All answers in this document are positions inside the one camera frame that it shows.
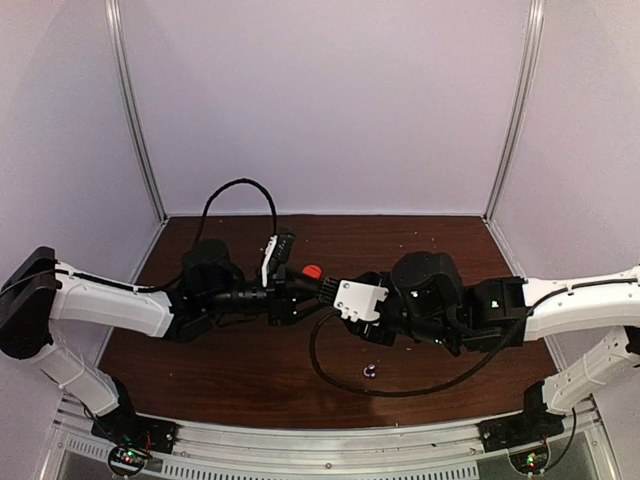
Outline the red earbud charging case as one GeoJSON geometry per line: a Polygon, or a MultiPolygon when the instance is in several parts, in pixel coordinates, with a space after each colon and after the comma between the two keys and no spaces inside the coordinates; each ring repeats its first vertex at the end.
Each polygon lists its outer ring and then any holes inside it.
{"type": "Polygon", "coordinates": [[[321,280],[323,278],[323,270],[320,266],[315,265],[315,264],[309,264],[306,265],[303,269],[302,269],[302,273],[309,277],[312,278],[314,280],[321,280]]]}

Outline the purple earbud with red hook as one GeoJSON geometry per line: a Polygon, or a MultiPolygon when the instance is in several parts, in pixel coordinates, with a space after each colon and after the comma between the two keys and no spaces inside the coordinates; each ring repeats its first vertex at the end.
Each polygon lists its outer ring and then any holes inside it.
{"type": "Polygon", "coordinates": [[[376,368],[374,366],[367,366],[363,369],[363,375],[366,378],[375,378],[376,377],[376,368]]]}

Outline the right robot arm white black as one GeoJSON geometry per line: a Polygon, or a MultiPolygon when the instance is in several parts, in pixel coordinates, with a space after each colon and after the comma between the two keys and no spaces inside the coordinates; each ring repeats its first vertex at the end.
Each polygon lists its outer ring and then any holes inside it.
{"type": "Polygon", "coordinates": [[[535,440],[583,398],[639,366],[639,269],[600,277],[511,276],[464,285],[446,253],[413,252],[371,280],[342,280],[333,301],[359,336],[402,334],[451,353],[489,354],[560,333],[607,328],[572,365],[531,387],[513,419],[519,440],[535,440]]]}

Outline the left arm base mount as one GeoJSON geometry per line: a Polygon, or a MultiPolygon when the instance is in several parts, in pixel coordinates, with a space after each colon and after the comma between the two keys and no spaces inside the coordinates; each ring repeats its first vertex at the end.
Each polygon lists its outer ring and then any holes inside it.
{"type": "Polygon", "coordinates": [[[81,405],[92,421],[91,433],[113,444],[106,464],[117,479],[141,473],[154,453],[173,452],[177,423],[138,414],[127,393],[120,394],[116,408],[103,416],[97,416],[85,403],[81,405]]]}

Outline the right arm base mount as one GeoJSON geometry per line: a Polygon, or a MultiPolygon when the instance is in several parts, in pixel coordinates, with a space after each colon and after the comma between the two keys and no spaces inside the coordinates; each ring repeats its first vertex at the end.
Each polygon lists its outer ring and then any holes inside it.
{"type": "Polygon", "coordinates": [[[478,432],[486,453],[512,449],[540,442],[543,452],[530,452],[516,460],[512,466],[525,475],[541,475],[555,467],[566,454],[551,460],[547,440],[564,432],[564,415],[548,411],[543,400],[543,381],[536,382],[524,392],[523,410],[520,413],[485,420],[478,424],[478,432]]]}

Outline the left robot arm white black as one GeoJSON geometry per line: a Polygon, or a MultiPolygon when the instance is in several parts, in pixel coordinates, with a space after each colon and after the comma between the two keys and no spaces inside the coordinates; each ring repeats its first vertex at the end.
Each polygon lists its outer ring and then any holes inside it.
{"type": "Polygon", "coordinates": [[[144,433],[126,387],[66,345],[56,320],[82,321],[188,342],[226,314],[266,315],[291,324],[332,304],[329,281],[286,267],[290,246],[273,236],[261,268],[249,280],[217,239],[197,243],[182,258],[182,271],[167,286],[120,283],[60,262],[37,248],[3,285],[1,351],[36,365],[63,391],[80,400],[123,444],[144,433]]]}

